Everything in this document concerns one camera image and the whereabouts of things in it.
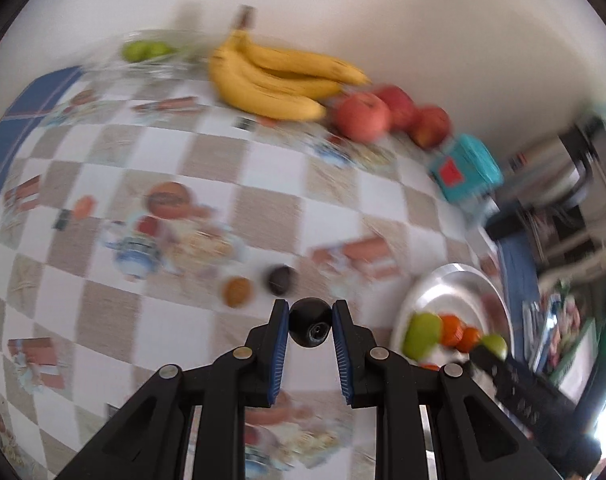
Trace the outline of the green mango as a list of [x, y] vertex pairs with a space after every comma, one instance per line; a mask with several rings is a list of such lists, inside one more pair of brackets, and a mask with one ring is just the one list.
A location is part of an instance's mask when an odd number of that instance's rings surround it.
[[421, 361], [440, 343], [442, 319], [432, 312], [420, 311], [411, 315], [402, 344], [404, 356]]
[[501, 361], [507, 359], [509, 347], [507, 341], [505, 341], [504, 338], [502, 338], [499, 334], [486, 334], [481, 338], [480, 342]]

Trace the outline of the dark plum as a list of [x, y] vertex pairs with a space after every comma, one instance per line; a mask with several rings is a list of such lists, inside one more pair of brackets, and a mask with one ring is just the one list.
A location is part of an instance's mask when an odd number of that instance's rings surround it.
[[332, 329], [331, 307], [325, 300], [307, 297], [297, 300], [289, 313], [290, 337], [303, 348], [325, 342]]

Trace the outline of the yellow banana bunch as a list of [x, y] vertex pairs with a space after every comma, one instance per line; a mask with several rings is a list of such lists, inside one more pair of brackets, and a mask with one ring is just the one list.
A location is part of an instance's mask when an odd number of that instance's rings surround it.
[[241, 6], [226, 39], [207, 61], [221, 101], [277, 122], [318, 122], [324, 102], [345, 87], [370, 84], [355, 65], [330, 55], [266, 47], [251, 37], [254, 9]]

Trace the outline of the right red apple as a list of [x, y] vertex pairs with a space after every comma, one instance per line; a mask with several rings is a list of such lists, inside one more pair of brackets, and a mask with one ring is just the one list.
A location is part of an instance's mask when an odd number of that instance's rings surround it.
[[432, 150], [441, 145], [453, 132], [451, 118], [442, 107], [428, 105], [420, 107], [418, 119], [410, 128], [410, 140], [422, 150]]

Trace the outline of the black power adapter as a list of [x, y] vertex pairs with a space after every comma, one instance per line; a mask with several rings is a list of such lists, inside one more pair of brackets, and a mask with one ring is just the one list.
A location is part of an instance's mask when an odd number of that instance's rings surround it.
[[500, 210], [489, 217], [485, 223], [485, 232], [493, 242], [530, 231], [532, 208], [516, 206], [509, 210]]

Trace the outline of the clear container with green fruits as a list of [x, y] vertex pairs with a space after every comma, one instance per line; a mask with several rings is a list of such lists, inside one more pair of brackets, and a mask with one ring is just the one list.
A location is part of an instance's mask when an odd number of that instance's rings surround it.
[[107, 40], [87, 58], [87, 70], [128, 76], [184, 77], [204, 66], [210, 44], [201, 32], [145, 29]]

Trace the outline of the orange with stem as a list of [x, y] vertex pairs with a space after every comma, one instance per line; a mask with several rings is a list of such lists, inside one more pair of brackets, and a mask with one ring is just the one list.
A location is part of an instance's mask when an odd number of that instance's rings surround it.
[[442, 322], [440, 345], [446, 348], [456, 348], [464, 329], [460, 318], [453, 314], [442, 314], [440, 319]]

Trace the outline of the middle red apple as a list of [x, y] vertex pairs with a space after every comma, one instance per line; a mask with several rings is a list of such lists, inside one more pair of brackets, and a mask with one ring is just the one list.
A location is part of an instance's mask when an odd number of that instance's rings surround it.
[[419, 117], [418, 107], [403, 89], [381, 86], [373, 93], [390, 110], [391, 128], [394, 131], [409, 131], [416, 125]]

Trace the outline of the dark avocado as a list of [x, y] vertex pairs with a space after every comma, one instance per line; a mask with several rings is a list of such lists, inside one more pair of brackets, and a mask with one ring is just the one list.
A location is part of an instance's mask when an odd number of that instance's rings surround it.
[[266, 274], [265, 286], [276, 297], [291, 295], [296, 284], [297, 271], [291, 266], [272, 266]]

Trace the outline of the front red apple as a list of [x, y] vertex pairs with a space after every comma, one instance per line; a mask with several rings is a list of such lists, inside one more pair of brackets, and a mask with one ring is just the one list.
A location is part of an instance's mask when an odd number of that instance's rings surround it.
[[356, 92], [341, 100], [331, 113], [331, 124], [353, 142], [373, 143], [391, 128], [391, 110], [371, 92]]

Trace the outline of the steel kettle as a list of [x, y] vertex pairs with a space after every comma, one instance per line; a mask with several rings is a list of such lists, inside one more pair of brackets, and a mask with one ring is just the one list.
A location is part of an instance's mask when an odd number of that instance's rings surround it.
[[594, 144], [580, 134], [539, 141], [512, 155], [501, 167], [504, 182], [495, 191], [500, 209], [571, 208], [587, 195]]

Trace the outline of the red apple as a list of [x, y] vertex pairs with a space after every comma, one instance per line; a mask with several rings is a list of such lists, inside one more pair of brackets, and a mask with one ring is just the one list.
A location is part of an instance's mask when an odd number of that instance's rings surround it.
[[331, 124], [353, 142], [373, 143], [391, 128], [391, 110], [371, 92], [356, 92], [341, 100], [331, 113]]
[[403, 89], [381, 86], [373, 93], [390, 110], [391, 128], [394, 131], [409, 131], [416, 125], [419, 117], [418, 107]]
[[410, 140], [422, 150], [432, 150], [441, 145], [453, 132], [451, 118], [442, 107], [428, 105], [420, 107], [418, 119], [410, 128]]

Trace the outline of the large front orange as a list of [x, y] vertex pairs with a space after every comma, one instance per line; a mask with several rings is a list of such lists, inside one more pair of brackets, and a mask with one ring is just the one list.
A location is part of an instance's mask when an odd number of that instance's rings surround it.
[[483, 334], [478, 328], [466, 326], [462, 331], [460, 341], [456, 344], [456, 350], [460, 353], [469, 353], [480, 343], [482, 336]]

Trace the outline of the silver metal plate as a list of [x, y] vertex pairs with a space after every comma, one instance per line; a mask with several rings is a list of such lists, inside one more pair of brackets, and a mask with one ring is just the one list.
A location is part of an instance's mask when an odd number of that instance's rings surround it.
[[404, 354], [406, 334], [411, 319], [419, 316], [421, 327], [437, 327], [435, 320], [443, 322], [441, 334], [451, 339], [466, 330], [478, 332], [492, 341], [504, 339], [504, 348], [514, 350], [509, 312], [497, 288], [473, 266], [448, 263], [425, 275], [410, 288], [391, 336], [390, 348]]

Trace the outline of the brown fruit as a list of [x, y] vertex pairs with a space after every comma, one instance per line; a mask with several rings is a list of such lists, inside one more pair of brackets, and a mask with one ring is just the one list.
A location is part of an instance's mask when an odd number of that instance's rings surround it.
[[243, 276], [233, 276], [223, 286], [223, 302], [227, 307], [240, 308], [252, 300], [253, 292], [254, 286], [251, 280]]

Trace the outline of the teal plastic box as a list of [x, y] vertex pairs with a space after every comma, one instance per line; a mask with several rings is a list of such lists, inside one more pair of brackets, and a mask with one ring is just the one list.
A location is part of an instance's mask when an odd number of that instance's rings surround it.
[[430, 162], [429, 173], [448, 203], [457, 204], [493, 191], [504, 176], [485, 144], [460, 134]]

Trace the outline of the patterned tablecloth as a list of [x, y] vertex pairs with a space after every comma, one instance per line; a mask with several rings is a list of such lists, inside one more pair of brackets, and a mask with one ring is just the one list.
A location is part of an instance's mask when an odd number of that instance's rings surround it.
[[[51, 479], [159, 367], [240, 346], [274, 302], [349, 302], [389, 346], [418, 278], [482, 249], [403, 134], [373, 145], [218, 102], [202, 75], [38, 78], [0, 120], [0, 450]], [[223, 302], [233, 276], [252, 300]]]

